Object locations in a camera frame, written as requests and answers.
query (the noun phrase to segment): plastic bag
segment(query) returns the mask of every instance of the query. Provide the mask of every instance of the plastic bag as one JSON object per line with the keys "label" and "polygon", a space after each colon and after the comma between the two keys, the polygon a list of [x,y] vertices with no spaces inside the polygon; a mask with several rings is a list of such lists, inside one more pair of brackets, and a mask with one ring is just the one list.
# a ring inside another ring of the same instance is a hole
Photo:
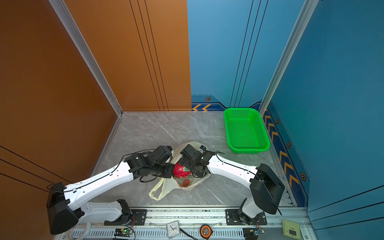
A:
{"label": "plastic bag", "polygon": [[[187,143],[183,143],[183,144],[180,144],[174,151],[174,154],[173,154],[173,158],[172,160],[170,161],[170,163],[173,163],[173,164],[176,164],[179,159],[182,157],[182,155],[180,154],[180,152],[188,145],[190,144],[192,147],[194,147],[195,149],[199,149],[200,146],[202,145],[201,143],[198,143],[198,142],[187,142]],[[159,201],[160,199],[162,199],[165,195],[167,195],[170,191],[172,191],[173,189],[182,189],[182,190],[185,190],[185,191],[191,191],[193,188],[195,188],[197,185],[199,185],[200,183],[202,183],[205,179],[207,179],[207,177],[209,177],[210,174],[207,174],[206,176],[204,176],[203,178],[195,178],[195,177],[192,177],[191,179],[191,182],[190,182],[190,185],[188,187],[181,187],[179,185],[179,183],[177,183],[177,181],[174,179],[174,177],[172,178],[162,178],[160,179],[160,181],[152,188],[152,190],[148,193],[148,195],[156,200],[156,201]],[[161,188],[161,193],[159,195],[159,197],[155,197],[153,195],[153,193],[159,189],[160,187]]]}

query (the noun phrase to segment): orange wall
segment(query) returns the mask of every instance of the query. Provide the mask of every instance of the orange wall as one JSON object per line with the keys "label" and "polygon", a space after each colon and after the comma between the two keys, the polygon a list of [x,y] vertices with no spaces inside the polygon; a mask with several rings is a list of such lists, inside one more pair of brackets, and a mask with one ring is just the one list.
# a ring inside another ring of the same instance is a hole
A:
{"label": "orange wall", "polygon": [[186,0],[65,3],[124,111],[190,111]]}
{"label": "orange wall", "polygon": [[[0,1],[0,29],[0,145],[69,181],[89,177],[117,116],[49,1]],[[68,184],[3,148],[0,159]],[[3,161],[0,173],[50,184]],[[52,239],[48,193],[3,175],[0,183],[1,238]]]}

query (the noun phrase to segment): tape measure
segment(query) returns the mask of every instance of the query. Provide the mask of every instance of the tape measure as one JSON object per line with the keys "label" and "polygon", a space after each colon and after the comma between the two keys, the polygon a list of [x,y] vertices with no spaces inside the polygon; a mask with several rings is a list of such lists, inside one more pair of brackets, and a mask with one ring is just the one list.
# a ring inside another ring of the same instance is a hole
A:
{"label": "tape measure", "polygon": [[204,239],[208,239],[212,235],[213,231],[210,226],[202,225],[200,228],[200,235]]}

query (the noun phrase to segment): green plastic basket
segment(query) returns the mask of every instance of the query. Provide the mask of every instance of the green plastic basket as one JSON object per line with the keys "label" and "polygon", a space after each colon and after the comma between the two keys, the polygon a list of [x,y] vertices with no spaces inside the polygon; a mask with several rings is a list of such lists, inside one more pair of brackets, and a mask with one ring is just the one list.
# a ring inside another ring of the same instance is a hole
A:
{"label": "green plastic basket", "polygon": [[227,108],[224,120],[232,152],[259,153],[271,147],[260,113],[253,108]]}

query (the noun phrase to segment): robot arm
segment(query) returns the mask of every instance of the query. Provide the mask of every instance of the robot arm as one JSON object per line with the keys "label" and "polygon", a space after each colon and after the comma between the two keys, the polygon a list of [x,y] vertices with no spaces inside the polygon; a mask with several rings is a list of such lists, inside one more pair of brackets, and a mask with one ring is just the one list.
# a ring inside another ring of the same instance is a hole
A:
{"label": "robot arm", "polygon": [[262,211],[276,214],[285,186],[266,164],[261,164],[259,167],[239,164],[225,159],[216,152],[207,151],[204,146],[196,150],[187,145],[181,154],[178,163],[190,169],[194,176],[219,174],[251,190],[253,198],[246,200],[239,210],[240,218],[243,216],[244,222],[249,222]]}
{"label": "robot arm", "polygon": [[[247,166],[223,158],[215,152],[198,150],[187,145],[181,152],[178,163],[186,166],[196,177],[219,174],[231,178],[251,190],[253,198],[243,202],[240,218],[244,222],[262,211],[275,214],[284,191],[283,183],[265,164],[260,167]],[[125,182],[149,174],[171,178],[174,165],[172,148],[159,146],[153,152],[134,153],[124,161],[86,180],[64,186],[61,182],[50,189],[47,202],[51,234],[65,232],[76,224],[106,220],[105,224],[126,224],[132,212],[125,200],[111,203],[88,202],[97,195]]]}

